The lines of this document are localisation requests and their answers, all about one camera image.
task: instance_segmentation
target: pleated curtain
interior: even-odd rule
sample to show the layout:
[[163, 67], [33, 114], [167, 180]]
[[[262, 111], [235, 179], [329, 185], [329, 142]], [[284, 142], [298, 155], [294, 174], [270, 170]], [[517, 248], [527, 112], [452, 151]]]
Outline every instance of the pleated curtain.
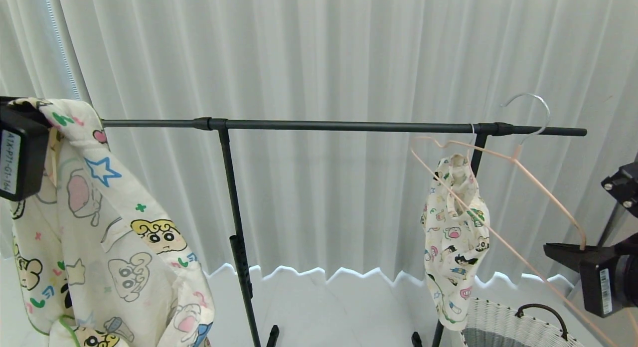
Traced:
[[[540, 125], [532, 98], [500, 106], [536, 93], [552, 126], [588, 135], [530, 138], [521, 161], [592, 244], [615, 204], [600, 181], [636, 156], [638, 0], [35, 1], [2, 2], [3, 37], [13, 35], [8, 51], [2, 41], [2, 93], [86, 100], [105, 119]], [[217, 134], [107, 134], [205, 270], [232, 263]], [[231, 131], [249, 263], [264, 274], [380, 267], [390, 279], [401, 270], [422, 278], [419, 217], [432, 176], [410, 145], [430, 166], [467, 151], [410, 140], [418, 135]], [[521, 138], [490, 137], [487, 147], [511, 154]], [[478, 182], [494, 229], [542, 273], [567, 274], [542, 252], [546, 242], [577, 242], [559, 209], [507, 161], [483, 155]], [[496, 238], [479, 277], [494, 271], [515, 281], [527, 272]]]

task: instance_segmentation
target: basket handle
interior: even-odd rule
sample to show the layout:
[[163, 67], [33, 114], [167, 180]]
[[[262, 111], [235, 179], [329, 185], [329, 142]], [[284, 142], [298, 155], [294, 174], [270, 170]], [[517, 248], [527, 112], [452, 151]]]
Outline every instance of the basket handle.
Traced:
[[545, 306], [545, 305], [542, 305], [542, 304], [528, 304], [528, 305], [520, 306], [518, 311], [516, 311], [515, 316], [518, 317], [518, 318], [523, 317], [522, 310], [527, 309], [527, 308], [544, 309], [544, 310], [547, 310], [547, 311], [551, 312], [554, 316], [556, 316], [556, 318], [558, 318], [558, 322], [560, 322], [560, 327], [563, 330], [563, 334], [561, 334], [561, 338], [563, 338], [563, 340], [568, 341], [567, 340], [567, 325], [565, 325], [565, 321], [563, 320], [562, 317], [560, 317], [560, 315], [558, 314], [558, 312], [556, 312], [555, 309], [551, 308], [550, 306]]

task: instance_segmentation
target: basket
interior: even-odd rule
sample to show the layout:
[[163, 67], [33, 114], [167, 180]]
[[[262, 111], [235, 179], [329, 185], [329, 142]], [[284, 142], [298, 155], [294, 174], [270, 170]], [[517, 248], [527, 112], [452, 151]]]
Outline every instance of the basket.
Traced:
[[[534, 317], [524, 309], [541, 308], [553, 313], [560, 329]], [[513, 310], [488, 300], [472, 299], [468, 324], [463, 331], [451, 331], [453, 347], [583, 347], [567, 333], [560, 315], [549, 306], [528, 304]]]

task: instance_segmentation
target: white label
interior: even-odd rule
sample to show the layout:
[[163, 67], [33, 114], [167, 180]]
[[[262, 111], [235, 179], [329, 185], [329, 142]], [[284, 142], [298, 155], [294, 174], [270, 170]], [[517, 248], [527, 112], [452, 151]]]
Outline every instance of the white label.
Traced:
[[0, 145], [0, 190], [15, 194], [18, 184], [18, 161], [20, 136], [3, 130]]
[[602, 292], [602, 312], [604, 315], [611, 313], [611, 283], [609, 282], [609, 269], [600, 270], [600, 291]]

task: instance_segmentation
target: hanging garment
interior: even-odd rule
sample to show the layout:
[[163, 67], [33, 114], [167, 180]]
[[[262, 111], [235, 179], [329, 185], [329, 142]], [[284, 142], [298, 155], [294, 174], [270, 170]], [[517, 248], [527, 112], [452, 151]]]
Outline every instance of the hanging garment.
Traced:
[[214, 318], [197, 257], [109, 151], [91, 106], [18, 99], [53, 125], [41, 190], [11, 202], [32, 326], [51, 347], [199, 347]]
[[[426, 283], [437, 306], [439, 321], [452, 331], [467, 324], [474, 276], [489, 248], [489, 212], [468, 159], [460, 154], [441, 159], [421, 215], [426, 232]], [[445, 184], [472, 211], [465, 211]]]

